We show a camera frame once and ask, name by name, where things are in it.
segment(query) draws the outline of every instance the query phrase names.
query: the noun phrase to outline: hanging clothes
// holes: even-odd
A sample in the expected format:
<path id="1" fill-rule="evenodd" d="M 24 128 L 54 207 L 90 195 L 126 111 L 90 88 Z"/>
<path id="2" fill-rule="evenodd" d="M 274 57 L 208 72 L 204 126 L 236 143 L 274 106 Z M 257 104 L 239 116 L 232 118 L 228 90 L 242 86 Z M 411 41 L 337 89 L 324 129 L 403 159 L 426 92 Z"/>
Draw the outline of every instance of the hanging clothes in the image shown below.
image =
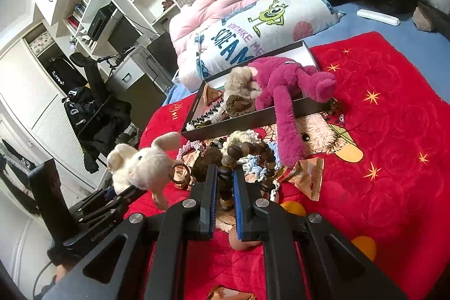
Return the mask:
<path id="1" fill-rule="evenodd" d="M 28 168 L 28 170 L 33 170 L 36 168 L 36 164 L 29 161 L 27 158 L 25 158 L 23 155 L 19 154 L 17 150 L 15 150 L 6 140 L 1 139 L 3 145 L 6 147 L 6 149 L 14 155 L 17 159 L 19 159 L 22 163 L 24 163 L 25 167 Z"/>
<path id="2" fill-rule="evenodd" d="M 6 166 L 9 166 L 12 169 L 10 161 L 6 159 L 6 156 L 3 155 L 2 151 L 0 150 L 0 179 L 3 181 L 3 183 L 15 197 L 15 199 L 25 208 L 26 211 L 28 211 L 32 215 L 39 215 L 39 209 L 37 208 L 37 204 L 34 199 L 13 183 L 11 177 L 9 177 L 8 171 L 6 170 Z M 12 170 L 14 174 L 18 172 L 18 168 L 15 168 L 16 169 Z"/>

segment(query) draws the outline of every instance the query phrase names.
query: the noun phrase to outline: pillow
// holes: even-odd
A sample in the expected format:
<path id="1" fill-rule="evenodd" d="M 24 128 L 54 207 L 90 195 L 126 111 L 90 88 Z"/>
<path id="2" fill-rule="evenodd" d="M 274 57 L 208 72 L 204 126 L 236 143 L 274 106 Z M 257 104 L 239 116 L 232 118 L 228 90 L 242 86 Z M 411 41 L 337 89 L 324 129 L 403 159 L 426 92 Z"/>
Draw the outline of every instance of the pillow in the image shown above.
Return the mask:
<path id="1" fill-rule="evenodd" d="M 55 41 L 50 36 L 49 31 L 45 31 L 30 43 L 30 49 L 33 51 L 34 55 L 38 56 L 54 42 Z"/>
<path id="2" fill-rule="evenodd" d="M 179 79 L 191 92 L 202 80 L 339 22 L 327 0 L 258 0 L 188 41 Z"/>

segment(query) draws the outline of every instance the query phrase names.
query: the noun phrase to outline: beige plush toy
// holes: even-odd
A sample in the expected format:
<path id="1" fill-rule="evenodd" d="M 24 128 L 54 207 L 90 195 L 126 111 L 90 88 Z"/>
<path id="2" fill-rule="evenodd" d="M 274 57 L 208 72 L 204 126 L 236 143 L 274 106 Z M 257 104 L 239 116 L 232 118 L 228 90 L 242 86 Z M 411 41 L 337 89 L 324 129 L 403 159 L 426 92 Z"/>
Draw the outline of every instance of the beige plush toy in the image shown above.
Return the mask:
<path id="1" fill-rule="evenodd" d="M 149 148 L 137 150 L 127 144 L 118 144 L 107 157 L 107 166 L 112 173 L 117 194 L 134 185 L 152 192 L 158 209 L 167 210 L 168 202 L 164 187 L 174 178 L 174 165 L 166 152 L 179 148 L 181 135 L 168 132 L 157 137 Z"/>

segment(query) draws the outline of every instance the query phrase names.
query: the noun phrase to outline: bracelet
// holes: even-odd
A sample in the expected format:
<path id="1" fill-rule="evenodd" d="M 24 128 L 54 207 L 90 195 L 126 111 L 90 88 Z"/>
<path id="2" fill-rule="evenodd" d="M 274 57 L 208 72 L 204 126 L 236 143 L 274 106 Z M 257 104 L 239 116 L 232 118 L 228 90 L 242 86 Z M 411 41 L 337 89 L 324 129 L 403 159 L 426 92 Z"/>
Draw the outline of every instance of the bracelet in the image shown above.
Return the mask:
<path id="1" fill-rule="evenodd" d="M 201 143 L 201 141 L 197 140 L 197 141 L 187 141 L 187 143 L 185 145 L 183 145 L 179 150 L 178 150 L 178 155 L 176 156 L 176 160 L 180 161 L 183 156 L 187 153 L 189 153 L 192 149 L 197 150 L 199 149 L 200 151 L 203 150 L 204 146 Z"/>
<path id="2" fill-rule="evenodd" d="M 280 156 L 278 155 L 278 144 L 275 141 L 270 141 L 266 143 L 269 148 L 274 152 L 275 155 L 275 170 L 281 168 Z M 264 174 L 266 173 L 266 167 L 261 167 L 258 165 L 258 157 L 250 155 L 248 159 L 242 164 L 244 169 L 244 174 L 254 174 L 256 176 L 256 181 L 260 181 Z"/>
<path id="3" fill-rule="evenodd" d="M 222 116 L 225 112 L 225 105 L 226 101 L 223 97 L 221 97 L 220 100 L 217 101 L 208 112 L 188 122 L 186 124 L 186 130 L 194 130 L 196 128 L 202 128 L 203 126 L 208 126 L 212 123 L 222 121 L 225 118 L 225 116 Z"/>
<path id="4" fill-rule="evenodd" d="M 230 211 L 235 206 L 233 202 L 233 169 L 238 164 L 238 160 L 249 154 L 260 155 L 265 160 L 265 174 L 260 181 L 260 189 L 264 197 L 271 197 L 271 193 L 276 189 L 274 181 L 276 158 L 274 152 L 269 148 L 267 143 L 237 143 L 231 145 L 227 149 L 228 155 L 222 157 L 222 166 L 218 169 L 219 182 L 219 196 L 222 210 Z"/>

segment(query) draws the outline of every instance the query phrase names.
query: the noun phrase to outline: bead necklace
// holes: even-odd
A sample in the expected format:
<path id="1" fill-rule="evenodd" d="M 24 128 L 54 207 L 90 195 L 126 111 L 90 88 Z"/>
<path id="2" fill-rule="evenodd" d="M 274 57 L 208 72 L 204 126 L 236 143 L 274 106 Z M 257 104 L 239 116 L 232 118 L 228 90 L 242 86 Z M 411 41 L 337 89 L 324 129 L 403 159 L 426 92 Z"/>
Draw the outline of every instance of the bead necklace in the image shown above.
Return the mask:
<path id="1" fill-rule="evenodd" d="M 188 122 L 186 124 L 186 130 L 194 130 L 196 128 L 202 128 L 203 126 L 211 125 L 223 120 L 222 114 L 225 112 L 226 101 L 223 97 L 220 97 L 211 109 L 202 116 Z"/>
<path id="2" fill-rule="evenodd" d="M 266 143 L 237 143 L 230 145 L 227 154 L 222 157 L 222 166 L 218 169 L 219 196 L 222 210 L 230 211 L 235 206 L 233 202 L 233 169 L 236 167 L 238 160 L 249 154 L 260 155 L 265 160 L 264 166 L 266 171 L 264 177 L 260 181 L 261 192 L 265 198 L 270 198 L 271 192 L 276 189 L 273 181 L 275 176 L 276 158 L 274 152 Z"/>

